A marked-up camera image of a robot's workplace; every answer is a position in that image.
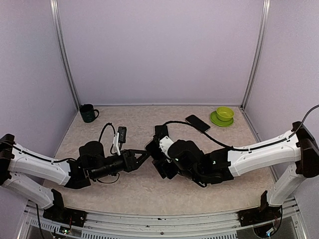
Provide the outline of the purple-edged black-screen phone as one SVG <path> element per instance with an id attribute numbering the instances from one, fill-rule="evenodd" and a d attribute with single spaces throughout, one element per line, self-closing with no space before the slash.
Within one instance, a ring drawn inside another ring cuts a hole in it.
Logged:
<path id="1" fill-rule="evenodd" d="M 195 115 L 186 117 L 185 121 L 195 126 L 200 132 L 207 132 L 210 130 L 210 126 Z"/>

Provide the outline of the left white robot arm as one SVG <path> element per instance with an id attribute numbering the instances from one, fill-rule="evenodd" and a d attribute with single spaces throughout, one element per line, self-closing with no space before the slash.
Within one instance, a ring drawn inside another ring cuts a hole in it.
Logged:
<path id="1" fill-rule="evenodd" d="M 29 176 L 49 180 L 65 188 L 81 189 L 91 181 L 117 175 L 119 172 L 137 170 L 148 158 L 145 150 L 128 149 L 106 157 L 103 145 L 90 141 L 79 148 L 77 159 L 57 160 L 30 151 L 15 143 L 14 135 L 0 139 L 0 185 L 11 189 L 43 209 L 49 209 L 57 220 L 63 222 L 70 211 L 63 204 L 61 194 L 45 188 Z"/>

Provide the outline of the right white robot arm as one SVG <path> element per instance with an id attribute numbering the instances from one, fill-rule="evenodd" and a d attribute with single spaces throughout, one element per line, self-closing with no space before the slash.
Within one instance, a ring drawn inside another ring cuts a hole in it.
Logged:
<path id="1" fill-rule="evenodd" d="M 276 184 L 266 191 L 255 217 L 265 221 L 307 178 L 319 174 L 319 147 L 300 121 L 278 137 L 249 146 L 234 148 L 219 143 L 220 149 L 204 153 L 191 140 L 172 141 L 167 125 L 159 125 L 146 150 L 162 178 L 179 174 L 199 185 L 219 184 L 250 171 L 287 162 L 287 169 Z"/>

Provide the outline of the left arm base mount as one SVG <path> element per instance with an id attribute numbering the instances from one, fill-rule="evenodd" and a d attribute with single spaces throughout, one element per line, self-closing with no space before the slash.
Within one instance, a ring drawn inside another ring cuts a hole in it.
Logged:
<path id="1" fill-rule="evenodd" d="M 52 189 L 51 192 L 53 193 L 53 205 L 44 209 L 43 217 L 54 222 L 84 227 L 87 212 L 65 207 L 61 193 L 55 189 Z"/>

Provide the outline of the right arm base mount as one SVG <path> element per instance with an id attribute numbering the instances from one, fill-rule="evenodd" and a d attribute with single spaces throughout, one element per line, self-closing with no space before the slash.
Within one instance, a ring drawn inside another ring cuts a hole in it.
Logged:
<path id="1" fill-rule="evenodd" d="M 281 217 L 281 209 L 282 205 L 280 206 L 271 206 L 267 199 L 266 190 L 261 195 L 260 206 L 245 210 L 240 210 L 237 215 L 239 218 L 240 225 L 242 227 L 255 225 L 259 223 L 264 223 L 267 221 L 274 220 L 275 217 Z"/>

